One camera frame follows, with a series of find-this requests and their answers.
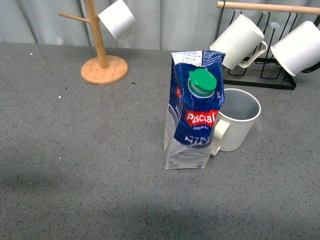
wooden stand base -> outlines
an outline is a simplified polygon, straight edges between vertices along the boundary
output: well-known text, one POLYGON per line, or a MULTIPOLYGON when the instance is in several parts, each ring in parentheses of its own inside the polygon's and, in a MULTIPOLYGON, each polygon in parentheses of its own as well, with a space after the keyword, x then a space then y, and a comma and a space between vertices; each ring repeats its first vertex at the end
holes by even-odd
POLYGON ((113 84, 123 79, 128 73, 127 62, 118 56, 106 56, 108 67, 100 68, 98 57, 87 61, 81 68, 82 77, 95 85, 113 84))

speckled countertop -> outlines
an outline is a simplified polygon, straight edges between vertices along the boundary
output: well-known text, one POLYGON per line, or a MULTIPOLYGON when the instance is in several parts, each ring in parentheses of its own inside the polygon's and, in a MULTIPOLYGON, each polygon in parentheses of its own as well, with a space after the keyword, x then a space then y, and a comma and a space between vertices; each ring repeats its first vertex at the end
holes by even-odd
POLYGON ((164 170, 170 52, 107 52, 129 73, 97 86, 94 48, 0 43, 1 239, 320 238, 319 71, 236 86, 262 107, 242 146, 164 170))

wooden rod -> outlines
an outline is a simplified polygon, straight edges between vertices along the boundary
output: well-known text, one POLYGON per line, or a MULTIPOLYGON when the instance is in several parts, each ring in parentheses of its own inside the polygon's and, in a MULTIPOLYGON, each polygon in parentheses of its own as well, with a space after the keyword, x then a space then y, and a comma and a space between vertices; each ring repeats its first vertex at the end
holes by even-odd
POLYGON ((84 0, 84 4, 85 4, 86 12, 88 14, 100 68, 106 69, 109 65, 107 62, 104 41, 101 35, 101 29, 99 25, 99 18, 97 14, 96 5, 95 5, 95 0, 84 0))
POLYGON ((273 5, 273 4, 259 4, 259 3, 228 2, 228 1, 226 1, 224 4, 223 1, 218 1, 217 7, 220 9, 225 8, 225 9, 240 9, 240 10, 320 15, 319 7, 310 7, 310 6, 273 5))
POLYGON ((89 19, 86 19, 86 18, 83 18, 83 17, 79 17, 79 16, 75 16, 75 15, 71 15, 71 14, 67 14, 67 13, 64 13, 64 12, 59 12, 59 16, 65 17, 65 18, 68 18, 68 19, 78 20, 78 21, 85 22, 85 23, 88 23, 88 24, 90 23, 89 19))

mug handle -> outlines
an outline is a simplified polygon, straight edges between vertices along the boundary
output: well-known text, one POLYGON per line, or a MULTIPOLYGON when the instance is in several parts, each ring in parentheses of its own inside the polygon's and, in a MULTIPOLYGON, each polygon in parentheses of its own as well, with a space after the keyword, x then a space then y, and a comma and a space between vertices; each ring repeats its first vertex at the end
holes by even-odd
POLYGON ((223 138, 225 132, 229 128, 230 123, 223 121, 220 119, 220 121, 215 126, 214 135, 213 135, 213 144, 211 148, 211 155, 215 156, 220 148, 221 148, 221 139, 223 138))
POLYGON ((306 69, 302 70, 301 72, 304 74, 308 74, 308 73, 311 73, 319 68, 320 68, 320 62, 316 63, 313 66, 307 67, 306 69))
POLYGON ((260 51, 256 52, 252 57, 249 58, 249 60, 248 60, 247 62, 245 62, 245 63, 241 63, 241 62, 240 62, 238 65, 239 65, 241 68, 246 69, 247 67, 249 67, 250 64, 251 64, 254 60, 256 60, 256 58, 258 58, 261 54, 263 54, 263 53, 267 50, 268 46, 267 46, 266 42, 265 42, 265 41, 262 41, 261 43, 264 45, 264 49, 261 49, 260 51))

gray curtain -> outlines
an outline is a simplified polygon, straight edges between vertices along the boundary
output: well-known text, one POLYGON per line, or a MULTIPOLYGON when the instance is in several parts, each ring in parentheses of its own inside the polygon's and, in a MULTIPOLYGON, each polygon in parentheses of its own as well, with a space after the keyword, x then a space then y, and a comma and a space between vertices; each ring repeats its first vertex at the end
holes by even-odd
MULTIPOLYGON (((98 13, 116 0, 95 0, 98 13)), ((218 0, 124 0, 137 24, 128 38, 115 41, 101 24, 105 47, 162 49, 173 51, 208 50, 214 41, 220 10, 218 0)), ((319 0, 229 0, 229 2, 298 5, 320 8, 319 0)), ((87 23, 58 16, 59 12, 87 17, 84 0, 0 0, 0 41, 53 45, 92 46, 87 23)), ((230 23, 232 10, 223 13, 220 30, 230 23)), ((244 10, 254 22, 261 13, 244 10)), ((273 15, 283 23, 288 14, 273 15)), ((299 23, 315 20, 300 15, 299 23)))

